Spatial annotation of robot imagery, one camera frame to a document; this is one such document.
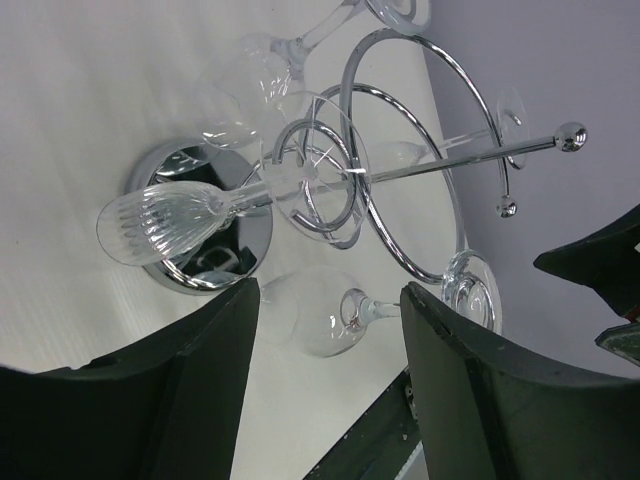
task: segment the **chrome round base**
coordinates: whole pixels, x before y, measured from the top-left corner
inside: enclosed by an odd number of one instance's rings
[[[177,180],[207,182],[231,190],[252,170],[236,152],[218,150],[197,139],[176,140],[140,160],[125,193]],[[260,207],[250,215],[234,218],[193,250],[144,269],[167,288],[208,295],[251,275],[267,254],[272,231],[271,207]]]
[[[449,262],[441,300],[463,317],[502,335],[502,304],[498,284],[487,262],[463,250]]]

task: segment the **white surface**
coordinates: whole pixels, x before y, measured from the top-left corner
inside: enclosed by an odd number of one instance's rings
[[[422,442],[418,444],[409,456],[407,463],[402,467],[395,480],[429,480],[427,472],[427,460],[424,458]]]
[[[190,133],[188,93],[212,45],[266,30],[295,36],[327,15],[314,0],[8,1],[0,15],[0,362],[30,371],[80,366],[181,318],[207,301],[172,293],[102,253],[100,208],[144,152]],[[357,41],[381,24],[365,12],[315,51],[308,88],[340,80]],[[386,42],[358,80],[439,125],[418,48]],[[415,141],[384,105],[356,103],[365,142]],[[442,269],[454,221],[440,175],[374,190],[409,249]],[[407,208],[409,202],[419,207]],[[425,235],[408,230],[418,222]],[[374,297],[397,300],[410,279],[367,226],[338,252],[276,221],[263,282],[324,262]],[[345,355],[316,360],[256,342],[233,479],[299,480],[406,365],[400,323],[373,325]]]

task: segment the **wine glass holder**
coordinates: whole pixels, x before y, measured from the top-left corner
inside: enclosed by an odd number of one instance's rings
[[[473,98],[483,116],[493,148],[483,152],[453,159],[444,159],[433,137],[413,113],[396,98],[375,86],[356,83],[355,76],[361,60],[368,50],[385,40],[404,40],[420,45],[425,51],[435,55],[449,67],[464,83],[466,90]],[[406,36],[391,29],[381,29],[364,37],[353,50],[343,72],[342,81],[322,92],[321,97],[331,99],[339,97],[338,105],[349,119],[352,119],[353,93],[362,93],[386,102],[399,112],[416,130],[421,139],[430,148],[435,161],[413,165],[409,167],[383,172],[373,175],[372,182],[382,182],[428,172],[442,171],[449,194],[451,196],[455,224],[456,251],[465,248],[465,233],[460,213],[460,206],[453,186],[450,169],[454,167],[484,162],[496,161],[500,177],[500,198],[496,206],[498,215],[509,218],[516,214],[517,204],[511,197],[509,182],[510,168],[520,170],[522,164],[514,161],[517,155],[557,148],[563,152],[579,150],[587,140],[586,128],[579,123],[562,125],[554,135],[539,139],[527,140],[513,145],[504,145],[499,126],[487,106],[487,102],[480,94],[477,86],[471,80],[462,66],[444,49],[422,36]],[[314,105],[317,112],[324,102],[318,100]],[[292,122],[281,133],[280,139],[290,138],[300,134],[306,147],[309,129],[318,129],[321,122],[305,120]],[[357,163],[358,151],[353,140],[352,127],[347,122],[341,123],[341,131],[332,129],[331,133],[339,135],[342,147],[347,149],[352,161]],[[271,152],[275,161],[282,158],[286,150],[286,142],[276,142],[278,148]],[[216,184],[223,190],[243,186],[256,180],[259,174],[260,161],[251,163],[239,154],[229,150],[217,150],[204,143],[201,139],[180,139],[160,146],[146,155],[134,168],[126,185],[126,193],[163,182],[190,179],[207,181]],[[368,219],[374,231],[381,239],[389,254],[395,261],[415,279],[430,285],[441,284],[441,274],[432,273],[409,257],[394,239],[377,208],[370,186],[361,182],[357,188],[348,190],[346,208],[354,206],[354,196],[361,195],[368,205]],[[313,198],[305,195],[308,216],[296,218],[294,221],[306,228],[314,229],[319,235],[330,237],[331,225],[319,220],[315,213]],[[163,285],[189,294],[210,294],[221,288],[226,288],[240,278],[251,275],[260,265],[267,254],[271,242],[273,229],[271,206],[265,204],[253,209],[246,215],[237,216],[214,234],[203,246],[178,256],[163,260],[144,268],[153,278]],[[353,247],[359,237],[360,229],[344,241],[331,242],[337,249]]]

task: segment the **gray wall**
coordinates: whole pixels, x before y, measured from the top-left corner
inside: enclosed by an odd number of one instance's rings
[[[637,0],[432,0],[427,37],[454,55],[493,107],[516,87],[531,134],[578,120],[589,144],[575,156],[544,152],[514,172],[520,211],[499,219],[497,168],[456,172],[472,247],[501,287],[505,333],[570,364],[638,376],[594,338],[623,323],[595,293],[535,270],[548,249],[575,241],[640,202],[640,2]],[[428,58],[445,136],[476,130],[477,110],[459,82]]]

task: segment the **chrome ball finial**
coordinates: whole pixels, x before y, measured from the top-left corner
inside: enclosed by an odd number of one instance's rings
[[[556,130],[554,138],[558,150],[577,152],[587,143],[587,127],[578,122],[568,122]]]
[[[500,199],[500,203],[496,205],[496,212],[502,218],[510,218],[513,217],[518,211],[518,204],[516,201],[505,195]]]

